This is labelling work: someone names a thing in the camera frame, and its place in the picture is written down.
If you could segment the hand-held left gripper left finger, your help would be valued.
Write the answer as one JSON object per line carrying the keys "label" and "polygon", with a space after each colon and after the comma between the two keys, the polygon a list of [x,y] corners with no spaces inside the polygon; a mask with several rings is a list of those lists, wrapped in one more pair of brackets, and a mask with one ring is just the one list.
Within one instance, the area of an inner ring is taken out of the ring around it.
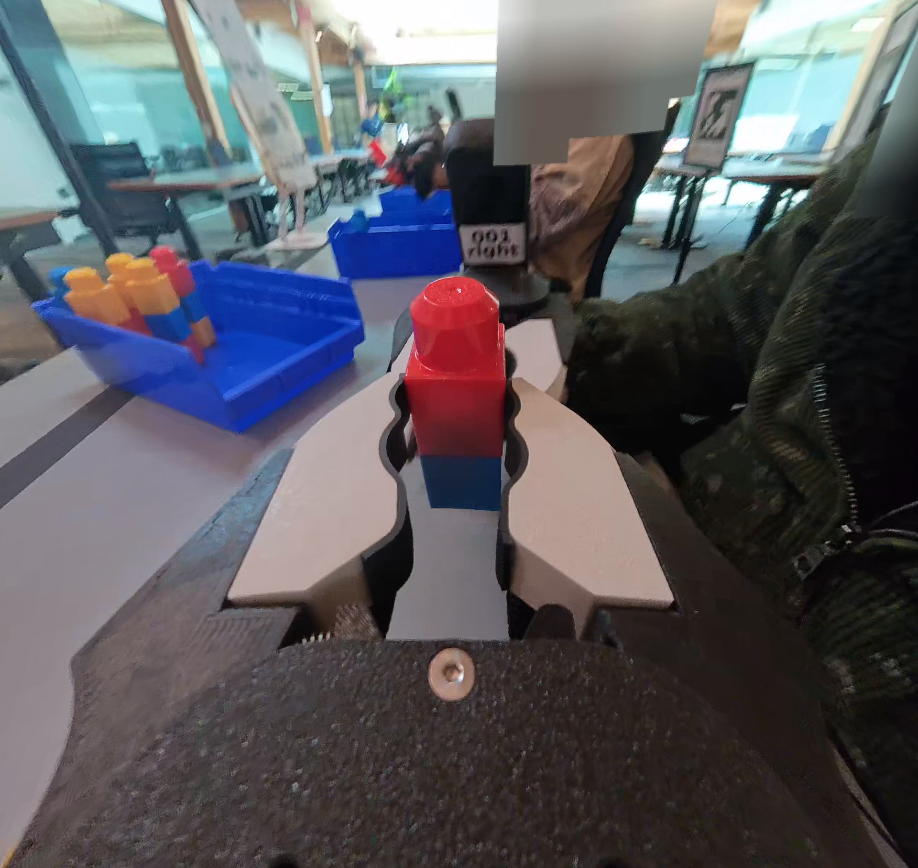
{"label": "hand-held left gripper left finger", "polygon": [[404,378],[389,372],[298,440],[229,587],[231,605],[333,621],[358,604],[387,620],[413,563],[400,477],[408,419]]}

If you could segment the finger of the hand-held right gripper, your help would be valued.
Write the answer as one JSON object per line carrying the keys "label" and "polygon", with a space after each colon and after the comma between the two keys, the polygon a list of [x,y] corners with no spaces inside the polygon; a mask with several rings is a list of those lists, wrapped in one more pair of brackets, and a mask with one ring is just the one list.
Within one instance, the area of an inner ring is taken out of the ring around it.
{"label": "finger of the hand-held right gripper", "polygon": [[509,379],[526,380],[548,395],[564,393],[568,369],[551,319],[518,323],[506,330],[504,340],[509,356]]}
{"label": "finger of the hand-held right gripper", "polygon": [[398,375],[405,374],[414,341],[413,335],[410,309],[406,307],[399,314],[394,325],[389,372]]}

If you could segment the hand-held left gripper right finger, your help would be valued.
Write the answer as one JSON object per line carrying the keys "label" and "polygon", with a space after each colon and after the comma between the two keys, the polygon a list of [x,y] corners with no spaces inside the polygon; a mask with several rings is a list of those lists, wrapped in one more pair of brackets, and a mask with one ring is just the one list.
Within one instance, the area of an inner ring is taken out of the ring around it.
{"label": "hand-held left gripper right finger", "polygon": [[507,394],[508,474],[499,512],[499,586],[575,621],[604,607],[675,602],[615,451],[582,418],[522,377]]}

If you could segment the red mega block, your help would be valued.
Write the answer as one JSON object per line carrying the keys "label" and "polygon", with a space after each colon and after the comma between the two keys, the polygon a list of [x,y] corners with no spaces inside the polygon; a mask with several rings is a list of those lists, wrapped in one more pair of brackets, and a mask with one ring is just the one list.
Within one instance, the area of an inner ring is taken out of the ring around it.
{"label": "red mega block", "polygon": [[505,329],[476,279],[437,279],[410,305],[404,384],[419,453],[497,458],[504,445]]}

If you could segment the blue plastic bin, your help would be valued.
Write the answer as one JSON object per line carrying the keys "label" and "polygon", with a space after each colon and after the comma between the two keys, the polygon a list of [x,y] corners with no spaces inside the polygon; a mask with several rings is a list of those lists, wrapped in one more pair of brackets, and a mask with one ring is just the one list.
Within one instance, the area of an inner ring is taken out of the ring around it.
{"label": "blue plastic bin", "polygon": [[442,277],[460,271],[462,248],[447,189],[420,198],[413,187],[381,192],[381,212],[356,209],[328,229],[341,277]]}
{"label": "blue plastic bin", "polygon": [[32,309],[98,380],[241,433],[350,363],[364,340],[350,277],[226,262],[191,265],[216,344],[199,364],[162,338],[96,323],[52,300]]}

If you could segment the blue mega block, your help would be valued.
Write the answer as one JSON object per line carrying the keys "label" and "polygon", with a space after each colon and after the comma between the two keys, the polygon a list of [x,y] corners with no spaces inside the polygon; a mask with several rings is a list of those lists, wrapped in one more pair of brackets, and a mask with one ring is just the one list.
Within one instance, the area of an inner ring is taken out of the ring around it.
{"label": "blue mega block", "polygon": [[502,459],[420,455],[430,507],[497,513],[501,505]]}

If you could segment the person's right forearm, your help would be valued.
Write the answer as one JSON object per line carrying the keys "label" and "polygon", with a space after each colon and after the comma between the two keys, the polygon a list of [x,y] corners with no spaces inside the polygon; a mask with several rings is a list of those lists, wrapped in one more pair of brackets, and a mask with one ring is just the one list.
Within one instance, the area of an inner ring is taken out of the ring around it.
{"label": "person's right forearm", "polygon": [[652,450],[684,501],[768,506],[837,481],[817,408],[832,283],[859,254],[845,221],[768,232],[688,282],[585,301],[568,406],[616,449]]}

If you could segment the black office chair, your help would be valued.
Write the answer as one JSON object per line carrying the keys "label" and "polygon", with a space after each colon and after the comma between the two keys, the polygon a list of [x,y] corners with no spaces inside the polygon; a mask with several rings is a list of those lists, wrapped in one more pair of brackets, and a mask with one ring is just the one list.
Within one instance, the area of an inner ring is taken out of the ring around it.
{"label": "black office chair", "polygon": [[155,245],[180,231],[168,195],[145,185],[153,174],[136,142],[73,143],[70,150],[117,238],[145,238]]}
{"label": "black office chair", "polygon": [[620,201],[598,244],[584,288],[584,296],[587,299],[601,297],[603,277],[614,246],[621,238],[625,227],[634,219],[637,199],[663,153],[680,109],[681,101],[676,99],[667,108],[663,128],[656,132],[640,132],[631,136],[634,150],[632,170],[623,187]]}

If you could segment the black-white marker sign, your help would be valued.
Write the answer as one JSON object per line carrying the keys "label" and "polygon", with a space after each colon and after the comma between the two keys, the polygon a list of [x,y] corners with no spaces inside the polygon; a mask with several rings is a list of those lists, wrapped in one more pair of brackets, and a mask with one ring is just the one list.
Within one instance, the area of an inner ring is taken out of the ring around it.
{"label": "black-white marker sign", "polygon": [[720,172],[731,149],[755,61],[709,68],[694,110],[681,164],[692,171]]}

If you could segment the instruction sheet on wooden board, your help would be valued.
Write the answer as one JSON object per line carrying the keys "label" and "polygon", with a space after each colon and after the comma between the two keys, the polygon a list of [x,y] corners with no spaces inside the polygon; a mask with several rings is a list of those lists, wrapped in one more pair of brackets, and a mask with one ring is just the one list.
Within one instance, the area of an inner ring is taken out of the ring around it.
{"label": "instruction sheet on wooden board", "polygon": [[303,137],[236,1],[189,1],[219,51],[240,120],[268,180],[289,194],[314,189],[317,174]]}

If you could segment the cluster of stacked block towers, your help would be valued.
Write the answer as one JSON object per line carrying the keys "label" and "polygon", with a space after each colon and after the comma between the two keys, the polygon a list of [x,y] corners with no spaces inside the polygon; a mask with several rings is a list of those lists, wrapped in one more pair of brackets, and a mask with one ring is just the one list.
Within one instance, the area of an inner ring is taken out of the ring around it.
{"label": "cluster of stacked block towers", "polygon": [[82,319],[182,346],[205,364],[217,338],[185,259],[157,245],[144,256],[110,254],[106,270],[102,275],[91,266],[54,269],[56,303]]}

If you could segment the person's green jacket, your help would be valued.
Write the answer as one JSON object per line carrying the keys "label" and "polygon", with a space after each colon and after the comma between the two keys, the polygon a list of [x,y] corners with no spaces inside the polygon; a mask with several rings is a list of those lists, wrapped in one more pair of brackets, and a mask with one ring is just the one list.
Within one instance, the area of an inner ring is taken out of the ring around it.
{"label": "person's green jacket", "polygon": [[819,239],[845,221],[859,248],[823,317],[817,408],[837,481],[768,506],[681,496],[807,636],[830,678],[835,747],[916,866],[916,204],[856,213],[879,139],[876,128],[775,227],[809,221]]}

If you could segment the black tripod stand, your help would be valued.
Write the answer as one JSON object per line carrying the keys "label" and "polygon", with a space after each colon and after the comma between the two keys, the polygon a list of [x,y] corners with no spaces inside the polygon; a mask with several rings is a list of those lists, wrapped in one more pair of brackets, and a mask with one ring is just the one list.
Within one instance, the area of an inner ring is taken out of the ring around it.
{"label": "black tripod stand", "polygon": [[119,252],[120,249],[109,220],[96,200],[82,168],[79,167],[74,158],[71,146],[64,139],[53,120],[45,100],[41,96],[40,89],[17,50],[11,24],[4,12],[1,13],[1,46],[6,61],[40,126],[40,130],[43,132],[63,172],[75,190],[76,197],[79,200],[79,216],[93,232],[106,255]]}

